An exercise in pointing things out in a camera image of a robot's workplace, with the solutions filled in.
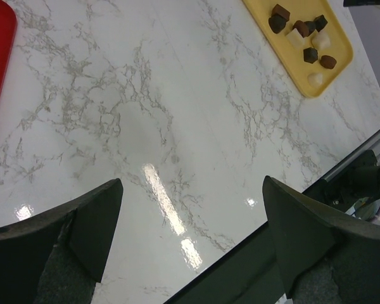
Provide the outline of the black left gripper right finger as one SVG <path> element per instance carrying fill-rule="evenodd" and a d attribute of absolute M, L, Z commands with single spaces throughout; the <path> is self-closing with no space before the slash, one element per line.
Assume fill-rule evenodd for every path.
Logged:
<path fill-rule="evenodd" d="M 380 303 L 380 225 L 266 176 L 265 212 L 286 297 L 294 303 Z"/>

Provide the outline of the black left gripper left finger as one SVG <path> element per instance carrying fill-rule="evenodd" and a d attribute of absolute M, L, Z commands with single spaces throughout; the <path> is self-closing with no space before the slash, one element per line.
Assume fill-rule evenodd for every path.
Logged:
<path fill-rule="evenodd" d="M 120 179 L 0 227 L 0 303 L 90 303 L 122 204 Z"/>

